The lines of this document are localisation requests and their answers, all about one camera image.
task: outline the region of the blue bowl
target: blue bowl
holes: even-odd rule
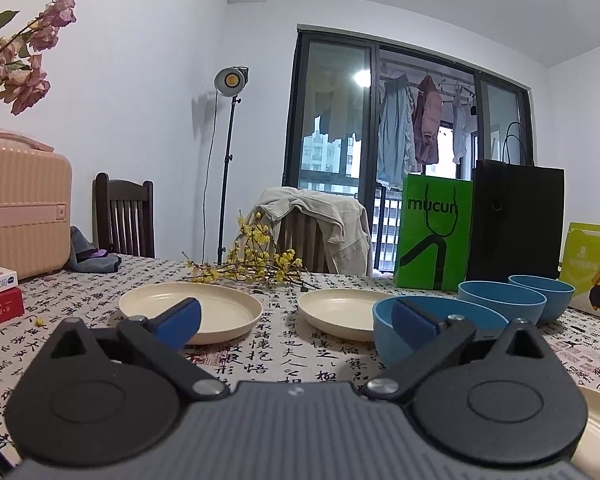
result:
[[[526,286],[546,296],[546,305],[538,323],[551,323],[564,314],[576,291],[569,283],[540,276],[509,276],[509,283]]]
[[[508,321],[497,312],[475,303],[440,298],[439,296],[401,296],[420,308],[427,310],[440,320],[450,314],[461,314],[474,322],[482,330],[499,330],[506,327]],[[374,341],[382,364],[390,368],[405,360],[413,353],[413,349],[404,342],[391,324],[392,309],[396,298],[378,301],[373,307]]]
[[[499,312],[508,320],[521,317],[537,323],[546,304],[546,296],[525,286],[499,282],[462,282],[458,299],[471,301]]]

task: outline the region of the light blue garment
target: light blue garment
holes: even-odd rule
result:
[[[385,82],[378,131],[377,181],[387,188],[402,189],[408,173],[416,171],[411,113],[415,108],[409,79],[401,75]]]
[[[456,88],[456,95],[451,107],[454,111],[454,163],[460,164],[460,159],[466,155],[466,110],[460,105],[461,88]]]

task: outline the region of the black paper bag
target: black paper bag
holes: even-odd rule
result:
[[[564,170],[479,160],[466,278],[557,278],[563,217]]]

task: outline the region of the red box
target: red box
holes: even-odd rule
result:
[[[21,290],[14,287],[0,292],[0,323],[22,314],[24,314],[24,303],[22,303]]]

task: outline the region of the calligraphy tablecloth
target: calligraphy tablecloth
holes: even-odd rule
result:
[[[115,274],[59,272],[20,285],[26,312],[0,325],[0,450],[11,463],[19,456],[4,424],[4,407],[18,378],[58,323],[79,316],[89,327],[113,326],[122,319],[118,299],[126,291],[148,283],[182,280],[182,263],[123,256]],[[369,288],[404,294],[387,279],[310,274],[319,288]],[[260,322],[246,336],[225,344],[191,347],[186,357],[235,387],[241,380],[352,381],[356,385],[383,369],[373,343],[355,343],[326,335],[297,313],[298,287],[261,290],[236,286],[262,302]],[[415,294],[445,295],[415,291]],[[33,321],[45,324],[37,328]],[[600,318],[567,310],[559,322],[543,327],[545,338],[578,383],[600,391]]]

